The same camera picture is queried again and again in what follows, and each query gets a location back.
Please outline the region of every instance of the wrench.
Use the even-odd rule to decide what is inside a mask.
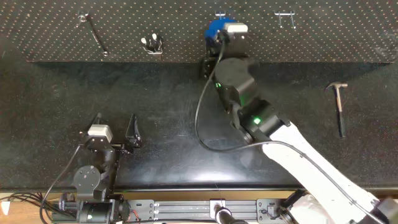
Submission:
[[[77,18],[79,20],[79,24],[76,26],[80,26],[80,24],[85,24],[86,28],[90,30],[91,34],[93,35],[95,41],[97,42],[98,46],[102,48],[102,54],[106,57],[109,55],[109,52],[106,50],[104,44],[100,39],[98,38],[98,34],[95,32],[94,27],[91,23],[90,17],[88,15],[88,12],[85,12],[84,10],[79,10],[77,13]]]

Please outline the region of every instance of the hammer handle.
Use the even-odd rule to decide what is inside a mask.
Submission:
[[[339,128],[340,128],[340,136],[342,138],[346,137],[346,127],[344,125],[344,119],[343,119],[343,112],[339,111],[338,112],[338,121],[339,121]]]

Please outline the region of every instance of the green led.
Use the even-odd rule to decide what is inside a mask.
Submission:
[[[254,118],[254,124],[259,124],[261,122],[260,118]]]

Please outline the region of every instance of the hammer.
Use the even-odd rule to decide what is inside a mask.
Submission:
[[[328,85],[326,89],[329,89],[330,87],[335,87],[336,90],[336,100],[337,100],[337,108],[338,108],[338,122],[339,122],[339,128],[340,128],[340,136],[342,138],[346,137],[346,128],[344,126],[344,119],[343,119],[343,107],[341,106],[341,100],[340,100],[340,87],[347,88],[348,84],[347,83],[341,83],[341,82],[334,82]]]

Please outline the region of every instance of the blue object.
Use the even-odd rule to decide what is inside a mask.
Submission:
[[[226,22],[235,22],[235,20],[228,19],[227,17],[221,17],[218,20],[211,21],[209,24],[209,29],[205,31],[205,39],[208,37],[214,39],[217,35],[217,31],[222,30]]]

